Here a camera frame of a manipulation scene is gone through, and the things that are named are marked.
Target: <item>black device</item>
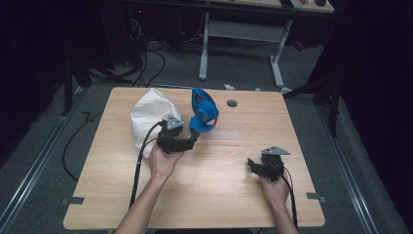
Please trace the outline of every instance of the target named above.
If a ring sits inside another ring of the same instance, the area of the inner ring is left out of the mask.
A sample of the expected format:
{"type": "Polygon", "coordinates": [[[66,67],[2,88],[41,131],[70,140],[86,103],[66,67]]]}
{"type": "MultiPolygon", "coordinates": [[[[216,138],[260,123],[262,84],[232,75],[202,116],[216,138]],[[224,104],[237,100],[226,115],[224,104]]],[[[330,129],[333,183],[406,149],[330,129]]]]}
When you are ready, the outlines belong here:
{"type": "Polygon", "coordinates": [[[284,173],[282,157],[280,155],[285,154],[289,153],[275,146],[262,150],[262,164],[256,164],[248,158],[248,164],[251,172],[259,176],[268,177],[271,181],[279,179],[279,177],[284,173]]]}
{"type": "Polygon", "coordinates": [[[182,133],[183,124],[182,120],[178,120],[172,115],[161,122],[162,128],[158,133],[157,144],[167,154],[187,151],[194,147],[194,143],[197,141],[195,137],[178,138],[182,133]]]}
{"type": "Polygon", "coordinates": [[[326,3],[327,3],[326,0],[316,0],[316,5],[319,7],[325,6],[326,3]]]}
{"type": "Polygon", "coordinates": [[[292,2],[290,0],[280,0],[280,3],[282,4],[282,7],[284,8],[293,8],[294,5],[292,5],[292,2]]]}

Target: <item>table top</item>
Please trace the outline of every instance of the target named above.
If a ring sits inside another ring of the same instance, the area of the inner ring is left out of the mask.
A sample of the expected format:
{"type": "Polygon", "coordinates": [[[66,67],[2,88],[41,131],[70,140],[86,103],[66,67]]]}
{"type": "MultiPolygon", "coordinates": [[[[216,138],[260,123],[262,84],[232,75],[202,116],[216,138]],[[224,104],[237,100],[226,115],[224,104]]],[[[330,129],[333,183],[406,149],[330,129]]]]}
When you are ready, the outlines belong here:
{"type": "MultiPolygon", "coordinates": [[[[158,89],[189,122],[191,90],[158,89]]],[[[67,229],[116,228],[129,208],[138,149],[133,145],[131,110],[149,90],[115,88],[103,112],[93,144],[63,225],[67,229]]],[[[214,130],[199,137],[178,162],[152,213],[149,228],[274,227],[258,176],[247,158],[260,162],[261,150],[277,146],[290,171],[299,226],[322,226],[324,216],[306,162],[280,93],[206,90],[220,111],[214,130]],[[234,99],[237,107],[229,107],[234,99]]],[[[139,194],[150,177],[142,160],[139,194]]]]}
{"type": "MultiPolygon", "coordinates": [[[[282,4],[279,0],[209,0],[214,3],[227,3],[227,4],[239,4],[256,7],[267,8],[281,8],[282,4]]],[[[333,6],[326,1],[323,7],[316,4],[315,0],[308,0],[307,4],[301,4],[299,0],[291,0],[294,5],[293,9],[286,9],[289,11],[302,11],[302,12],[314,12],[314,13],[334,13],[333,6]]]]}

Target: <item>white plastic bag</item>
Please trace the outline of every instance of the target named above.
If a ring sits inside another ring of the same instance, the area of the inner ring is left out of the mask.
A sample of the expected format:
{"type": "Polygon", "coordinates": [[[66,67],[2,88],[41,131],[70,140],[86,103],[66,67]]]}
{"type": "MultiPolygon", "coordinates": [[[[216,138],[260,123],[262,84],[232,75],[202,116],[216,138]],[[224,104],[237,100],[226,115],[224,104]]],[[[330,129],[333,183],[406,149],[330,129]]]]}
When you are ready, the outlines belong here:
{"type": "MultiPolygon", "coordinates": [[[[181,120],[182,114],[179,109],[160,91],[151,88],[134,106],[131,111],[131,129],[133,133],[134,146],[140,150],[149,130],[158,122],[167,119],[171,114],[181,120]]],[[[161,127],[156,127],[148,138],[148,141],[156,138],[161,127]]],[[[144,157],[149,153],[155,143],[150,142],[143,151],[144,157]]]]}

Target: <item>power cord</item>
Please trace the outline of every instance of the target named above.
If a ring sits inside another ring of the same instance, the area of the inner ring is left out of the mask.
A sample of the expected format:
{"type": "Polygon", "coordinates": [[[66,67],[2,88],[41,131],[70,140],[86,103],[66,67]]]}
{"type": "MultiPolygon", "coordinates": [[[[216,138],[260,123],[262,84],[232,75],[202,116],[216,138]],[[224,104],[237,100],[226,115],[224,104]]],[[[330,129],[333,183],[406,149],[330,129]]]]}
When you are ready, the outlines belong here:
{"type": "Polygon", "coordinates": [[[103,113],[103,110],[99,111],[99,112],[98,112],[97,114],[95,114],[92,118],[89,118],[90,112],[84,112],[84,113],[88,113],[88,117],[86,118],[86,122],[85,122],[79,129],[77,129],[76,132],[70,137],[69,141],[68,141],[68,142],[66,143],[66,145],[64,146],[64,150],[63,150],[63,153],[62,153],[62,156],[61,156],[61,161],[62,161],[64,170],[65,170],[66,173],[67,173],[71,178],[73,178],[75,181],[78,181],[79,178],[76,177],[74,174],[72,174],[72,173],[67,169],[67,166],[66,166],[66,159],[65,159],[65,158],[66,158],[67,149],[69,148],[69,145],[70,145],[70,143],[72,142],[72,140],[74,139],[74,137],[75,137],[77,134],[79,134],[79,132],[80,132],[83,128],[85,128],[85,126],[87,126],[90,122],[93,122],[94,119],[95,119],[97,116],[101,115],[101,114],[103,113]]]}
{"type": "Polygon", "coordinates": [[[137,162],[136,162],[136,169],[134,170],[134,179],[133,179],[133,188],[131,191],[131,201],[130,201],[130,207],[133,205],[134,199],[136,197],[136,190],[137,190],[137,184],[139,182],[139,174],[140,174],[140,166],[142,165],[142,158],[143,158],[143,150],[145,149],[146,145],[148,145],[149,142],[155,139],[151,139],[150,141],[146,142],[151,135],[152,131],[161,125],[162,122],[156,123],[152,128],[149,130],[148,134],[145,137],[145,140],[142,142],[142,146],[140,147],[139,151],[139,156],[137,157],[137,162]]]}
{"type": "Polygon", "coordinates": [[[274,165],[272,165],[270,163],[270,161],[268,161],[267,159],[264,158],[265,163],[267,163],[268,165],[270,165],[271,169],[273,169],[278,175],[280,175],[280,177],[284,180],[284,182],[286,183],[288,190],[289,190],[289,194],[290,194],[290,199],[291,199],[291,211],[292,211],[292,222],[294,223],[295,228],[298,229],[298,221],[297,221],[297,209],[295,207],[295,196],[294,196],[294,190],[293,190],[293,184],[292,184],[292,177],[291,177],[291,173],[286,169],[286,167],[284,167],[284,169],[287,171],[288,175],[289,175],[289,179],[291,181],[291,185],[288,182],[288,180],[286,180],[286,178],[284,177],[284,175],[276,168],[274,167],[274,165]]]}

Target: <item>cable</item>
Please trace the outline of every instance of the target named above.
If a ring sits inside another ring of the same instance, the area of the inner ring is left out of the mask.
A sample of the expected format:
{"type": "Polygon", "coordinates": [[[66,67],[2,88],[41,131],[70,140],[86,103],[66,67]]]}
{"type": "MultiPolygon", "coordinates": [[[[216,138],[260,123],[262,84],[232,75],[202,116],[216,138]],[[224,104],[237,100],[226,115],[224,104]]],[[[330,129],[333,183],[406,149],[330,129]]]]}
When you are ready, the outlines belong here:
{"type": "Polygon", "coordinates": [[[137,81],[139,81],[139,83],[140,83],[140,79],[143,79],[142,76],[143,76],[143,73],[144,73],[145,70],[146,70],[146,65],[147,65],[147,63],[148,63],[148,56],[147,56],[147,54],[146,54],[146,47],[145,47],[145,50],[144,50],[144,57],[145,57],[145,63],[144,63],[144,65],[143,65],[143,70],[142,70],[142,66],[140,66],[140,74],[139,74],[139,76],[137,76],[137,78],[133,81],[133,83],[131,84],[131,87],[133,87],[133,86],[136,84],[137,81]]]}
{"type": "Polygon", "coordinates": [[[294,223],[295,228],[298,229],[297,209],[296,209],[296,207],[295,207],[295,197],[294,197],[294,190],[292,189],[293,185],[292,185],[292,177],[291,177],[291,174],[289,173],[288,170],[286,170],[287,173],[289,174],[289,178],[291,179],[291,185],[290,185],[290,184],[288,183],[288,181],[286,180],[286,178],[283,176],[283,174],[281,174],[280,171],[270,163],[270,161],[268,161],[267,159],[264,159],[264,160],[265,160],[265,163],[267,163],[268,165],[270,165],[270,167],[271,167],[275,172],[277,172],[277,174],[280,175],[280,177],[285,181],[285,183],[286,183],[286,185],[287,185],[287,187],[288,187],[288,189],[289,189],[289,193],[290,193],[290,195],[291,195],[290,198],[291,198],[292,222],[294,223]]]}
{"type": "Polygon", "coordinates": [[[204,36],[200,36],[199,38],[196,38],[197,37],[197,35],[198,34],[200,34],[200,31],[201,31],[201,28],[203,27],[203,22],[204,22],[204,18],[205,18],[205,16],[206,16],[206,14],[205,13],[203,13],[203,17],[201,18],[201,23],[200,23],[200,26],[198,27],[198,30],[197,30],[197,32],[195,33],[195,35],[191,38],[191,39],[188,39],[188,40],[185,40],[185,41],[181,41],[181,43],[183,44],[183,43],[185,43],[185,42],[192,42],[192,41],[196,41],[196,40],[199,40],[199,39],[201,39],[201,38],[203,38],[204,36]]]}
{"type": "Polygon", "coordinates": [[[137,183],[139,182],[139,173],[140,173],[140,165],[141,165],[142,157],[143,157],[143,150],[145,149],[146,145],[154,139],[151,139],[147,143],[146,143],[146,141],[148,140],[148,138],[151,135],[152,131],[157,126],[161,125],[161,123],[162,122],[158,122],[154,126],[152,126],[152,128],[149,130],[148,134],[146,135],[145,140],[142,142],[142,147],[140,147],[139,156],[137,157],[137,162],[136,162],[136,169],[134,171],[134,180],[133,180],[133,188],[132,188],[132,191],[131,191],[130,207],[131,207],[131,205],[133,205],[134,198],[136,197],[136,189],[137,189],[137,183]]]}
{"type": "Polygon", "coordinates": [[[161,59],[162,59],[162,61],[163,61],[163,63],[162,63],[162,67],[161,67],[161,69],[158,71],[158,73],[156,73],[149,81],[148,81],[148,83],[146,84],[146,88],[148,88],[149,87],[149,85],[151,84],[151,82],[164,70],[164,67],[165,67],[165,58],[161,55],[161,54],[159,54],[158,52],[156,52],[156,51],[152,51],[152,53],[155,53],[155,54],[157,54],[158,56],[160,56],[161,57],[161,59]]]}
{"type": "Polygon", "coordinates": [[[97,116],[101,115],[102,113],[103,113],[103,110],[99,111],[99,112],[98,112],[97,114],[95,114],[92,118],[90,118],[90,119],[87,118],[87,119],[86,119],[86,122],[85,122],[78,130],[76,130],[76,132],[70,137],[69,141],[68,141],[68,142],[66,143],[66,145],[64,146],[64,150],[63,150],[63,153],[62,153],[62,155],[61,155],[61,162],[62,162],[62,164],[63,164],[63,168],[64,168],[64,170],[66,171],[66,173],[67,173],[71,178],[73,178],[75,181],[78,181],[79,178],[76,177],[74,174],[72,174],[72,173],[67,169],[66,160],[65,160],[66,151],[67,151],[67,149],[69,148],[70,142],[72,142],[73,138],[74,138],[77,134],[79,134],[79,132],[80,132],[85,126],[87,126],[90,122],[93,122],[93,121],[94,121],[94,118],[96,118],[97,116]]]}

